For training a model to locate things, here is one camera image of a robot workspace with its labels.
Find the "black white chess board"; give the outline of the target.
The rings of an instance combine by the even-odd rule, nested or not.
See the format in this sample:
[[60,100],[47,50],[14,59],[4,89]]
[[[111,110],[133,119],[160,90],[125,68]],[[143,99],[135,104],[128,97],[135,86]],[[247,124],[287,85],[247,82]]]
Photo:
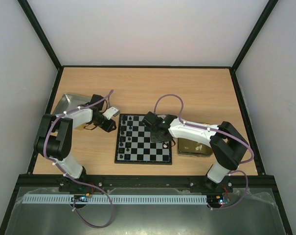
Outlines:
[[150,130],[142,120],[144,114],[120,114],[117,129],[116,164],[171,165],[169,142],[151,142]]

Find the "gold metal tin tray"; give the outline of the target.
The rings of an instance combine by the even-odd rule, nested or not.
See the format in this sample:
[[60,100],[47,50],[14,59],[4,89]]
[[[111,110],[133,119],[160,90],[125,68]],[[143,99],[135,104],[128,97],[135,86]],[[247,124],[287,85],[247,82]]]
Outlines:
[[177,154],[181,156],[210,157],[213,151],[207,145],[188,139],[177,139]]

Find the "silver metal tin tray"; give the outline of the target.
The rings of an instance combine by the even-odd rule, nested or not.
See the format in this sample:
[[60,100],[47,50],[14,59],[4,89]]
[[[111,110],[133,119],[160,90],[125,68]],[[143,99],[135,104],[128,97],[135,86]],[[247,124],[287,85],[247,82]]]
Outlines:
[[[90,100],[91,98],[86,96],[63,94],[52,114],[59,116],[60,114],[63,114],[64,111],[68,113],[70,110],[76,109],[77,106],[83,106],[84,104],[89,103]],[[65,117],[73,119],[72,129],[75,129],[82,124],[86,124],[91,121],[92,110],[85,109],[82,111],[75,111],[67,114]]]

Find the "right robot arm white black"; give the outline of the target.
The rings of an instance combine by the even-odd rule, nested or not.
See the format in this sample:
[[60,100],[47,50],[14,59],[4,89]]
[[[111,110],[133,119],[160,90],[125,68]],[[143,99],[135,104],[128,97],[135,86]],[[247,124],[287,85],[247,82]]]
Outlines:
[[175,115],[158,116],[148,112],[142,122],[150,130],[151,142],[186,139],[212,149],[216,162],[204,179],[205,188],[211,192],[221,187],[226,175],[237,170],[249,146],[234,126],[226,121],[220,125],[209,125],[186,121]]

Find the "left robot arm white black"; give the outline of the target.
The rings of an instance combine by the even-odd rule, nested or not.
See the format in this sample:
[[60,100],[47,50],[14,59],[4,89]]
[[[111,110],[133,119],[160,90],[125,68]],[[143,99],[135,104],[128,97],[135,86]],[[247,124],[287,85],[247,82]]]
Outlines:
[[86,182],[86,169],[71,153],[72,133],[75,128],[90,124],[107,133],[114,131],[116,122],[112,117],[119,114],[119,109],[110,104],[112,93],[111,90],[105,97],[94,94],[89,102],[71,110],[43,115],[34,142],[34,151],[51,161],[65,178],[97,190],[100,188]]

